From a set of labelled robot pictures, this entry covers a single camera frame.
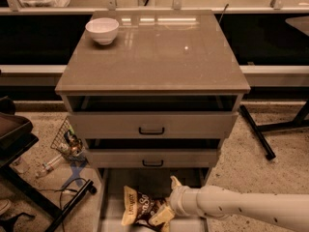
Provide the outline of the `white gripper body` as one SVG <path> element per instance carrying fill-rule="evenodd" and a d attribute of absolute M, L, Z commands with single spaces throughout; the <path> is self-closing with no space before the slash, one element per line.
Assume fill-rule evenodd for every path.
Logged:
<path fill-rule="evenodd" d="M 200 209 L 197 204 L 197 188 L 177 186 L 172 188 L 170 206 L 177 216 L 199 216 Z"/>

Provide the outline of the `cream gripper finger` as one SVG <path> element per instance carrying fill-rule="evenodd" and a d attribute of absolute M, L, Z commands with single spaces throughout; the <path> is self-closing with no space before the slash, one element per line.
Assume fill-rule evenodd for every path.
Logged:
<path fill-rule="evenodd" d="M 150 218 L 149 223 L 153 226 L 159 226 L 167 223 L 175 217 L 175 213 L 169 205 L 163 204 L 158 211 Z"/>
<path fill-rule="evenodd" d="M 176 176 L 171 176 L 171 189 L 175 189 L 177 187 L 181 187 L 182 183 L 178 180 Z"/>

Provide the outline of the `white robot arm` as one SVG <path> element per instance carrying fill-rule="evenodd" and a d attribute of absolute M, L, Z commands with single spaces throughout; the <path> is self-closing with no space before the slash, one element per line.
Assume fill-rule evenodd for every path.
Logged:
<path fill-rule="evenodd" d="M 240 215 L 295 232 L 309 232 L 308 194 L 241 193 L 209 185 L 190 188 L 175 176 L 171 181 L 168 202 L 152 216 L 152 225 L 169 222 L 174 216 L 220 219 Z"/>

